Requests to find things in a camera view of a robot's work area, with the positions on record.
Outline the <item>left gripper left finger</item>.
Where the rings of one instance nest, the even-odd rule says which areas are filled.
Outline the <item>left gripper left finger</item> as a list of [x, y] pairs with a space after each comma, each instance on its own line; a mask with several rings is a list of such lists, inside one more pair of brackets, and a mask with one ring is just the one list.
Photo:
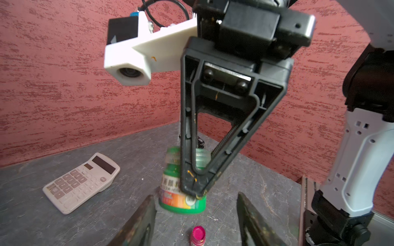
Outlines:
[[108, 246], [150, 246], [155, 230], [156, 214], [154, 196], [149, 195]]

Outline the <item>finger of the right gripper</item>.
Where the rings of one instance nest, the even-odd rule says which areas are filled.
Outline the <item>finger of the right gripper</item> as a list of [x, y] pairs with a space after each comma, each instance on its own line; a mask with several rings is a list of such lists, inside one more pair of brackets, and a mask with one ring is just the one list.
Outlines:
[[239, 135], [243, 124], [243, 111], [226, 104], [197, 104], [197, 114], [201, 112], [231, 123], [231, 130], [212, 151], [211, 157], [212, 160], [233, 160], [243, 148], [243, 135]]

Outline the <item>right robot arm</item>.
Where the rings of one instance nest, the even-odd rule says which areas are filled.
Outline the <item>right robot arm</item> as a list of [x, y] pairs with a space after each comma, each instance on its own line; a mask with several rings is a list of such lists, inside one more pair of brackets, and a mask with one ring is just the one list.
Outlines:
[[[181, 58], [181, 191], [205, 196], [287, 91], [292, 56], [311, 44], [316, 19], [293, 1], [187, 1], [197, 36]], [[346, 125], [315, 192], [309, 246], [370, 239], [373, 196], [394, 154], [394, 3], [341, 1], [370, 43], [343, 83]]]

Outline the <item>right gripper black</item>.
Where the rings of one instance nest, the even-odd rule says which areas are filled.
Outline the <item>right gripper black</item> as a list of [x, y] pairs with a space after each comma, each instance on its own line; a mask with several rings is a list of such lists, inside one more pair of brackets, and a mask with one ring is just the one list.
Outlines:
[[[286, 94], [290, 57], [311, 45], [316, 24], [314, 15], [290, 9], [293, 3], [193, 2], [199, 38], [189, 38], [181, 57], [180, 188], [185, 194], [205, 196]], [[204, 169], [197, 167], [200, 113], [232, 125]]]

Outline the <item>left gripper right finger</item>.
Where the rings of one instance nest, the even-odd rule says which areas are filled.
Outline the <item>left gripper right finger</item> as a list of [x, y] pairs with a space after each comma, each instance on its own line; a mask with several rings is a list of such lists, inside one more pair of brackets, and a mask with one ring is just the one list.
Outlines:
[[237, 215], [242, 246], [286, 246], [242, 192], [238, 193]]

